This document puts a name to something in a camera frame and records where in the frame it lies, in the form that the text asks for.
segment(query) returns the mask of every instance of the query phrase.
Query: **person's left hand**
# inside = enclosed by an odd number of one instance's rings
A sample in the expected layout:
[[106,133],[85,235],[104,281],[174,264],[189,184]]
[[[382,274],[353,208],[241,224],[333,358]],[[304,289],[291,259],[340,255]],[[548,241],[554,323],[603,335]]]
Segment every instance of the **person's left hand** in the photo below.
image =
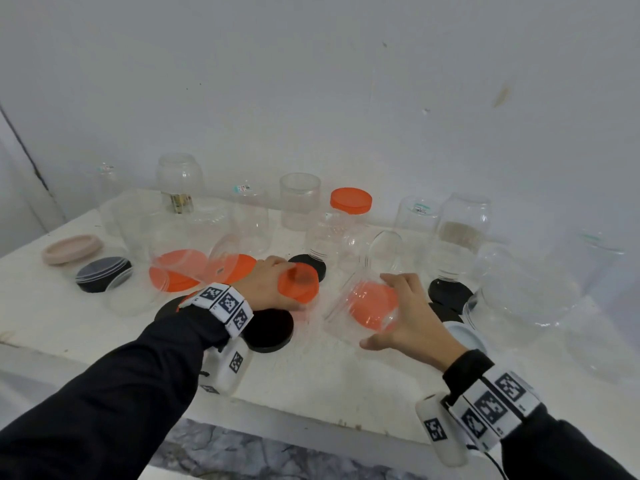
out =
[[265,260],[258,259],[252,272],[232,286],[247,300],[254,312],[268,308],[290,312],[304,310],[305,306],[302,303],[281,295],[278,291],[278,278],[295,265],[277,256],[269,256]]

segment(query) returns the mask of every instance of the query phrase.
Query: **pink lid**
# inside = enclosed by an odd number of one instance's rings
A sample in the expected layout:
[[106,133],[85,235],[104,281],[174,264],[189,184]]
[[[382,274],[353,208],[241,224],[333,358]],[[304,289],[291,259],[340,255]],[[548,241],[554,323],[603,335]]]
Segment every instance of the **pink lid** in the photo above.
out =
[[104,243],[94,234],[82,234],[62,239],[42,251],[45,264],[64,264],[84,258],[100,250]]

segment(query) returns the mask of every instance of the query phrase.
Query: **black cable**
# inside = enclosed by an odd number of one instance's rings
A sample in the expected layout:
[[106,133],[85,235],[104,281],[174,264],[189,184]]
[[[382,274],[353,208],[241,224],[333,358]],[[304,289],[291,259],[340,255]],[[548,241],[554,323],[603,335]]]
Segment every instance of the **black cable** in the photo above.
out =
[[[476,451],[479,451],[479,450],[478,450],[478,448],[477,448],[475,445],[467,445],[467,449],[468,449],[468,450],[476,450]],[[493,458],[489,453],[486,453],[486,452],[485,452],[484,454],[486,455],[486,457],[487,457],[489,460],[491,460],[492,464],[494,464],[494,465],[495,465],[495,468],[497,468],[497,469],[498,469],[498,471],[500,472],[500,475],[502,476],[502,478],[503,478],[504,480],[509,480],[509,479],[507,478],[507,475],[505,475],[505,473],[504,473],[503,469],[501,468],[500,464],[498,464],[498,462],[497,462],[497,461],[496,461],[496,460],[495,460],[495,459],[494,459],[494,458]]]

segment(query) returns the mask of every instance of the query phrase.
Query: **wrist band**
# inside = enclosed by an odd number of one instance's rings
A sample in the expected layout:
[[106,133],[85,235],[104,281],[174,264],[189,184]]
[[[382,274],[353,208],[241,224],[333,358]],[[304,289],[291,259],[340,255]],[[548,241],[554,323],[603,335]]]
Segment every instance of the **wrist band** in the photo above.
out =
[[540,400],[529,384],[516,373],[494,365],[449,406],[449,413],[478,450],[486,452],[516,429],[538,405]]
[[251,307],[233,286],[212,283],[196,295],[187,298],[180,308],[194,305],[206,308],[215,318],[224,323],[231,339],[235,339],[253,318]]

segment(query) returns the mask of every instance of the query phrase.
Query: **person's right hand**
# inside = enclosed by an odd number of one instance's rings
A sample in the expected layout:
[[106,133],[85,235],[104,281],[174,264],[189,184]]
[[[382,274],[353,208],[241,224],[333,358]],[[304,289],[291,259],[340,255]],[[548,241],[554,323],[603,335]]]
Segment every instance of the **person's right hand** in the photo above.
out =
[[417,274],[380,274],[397,293],[400,316],[390,331],[360,341],[366,350],[396,349],[403,354],[446,371],[467,351],[433,312]]

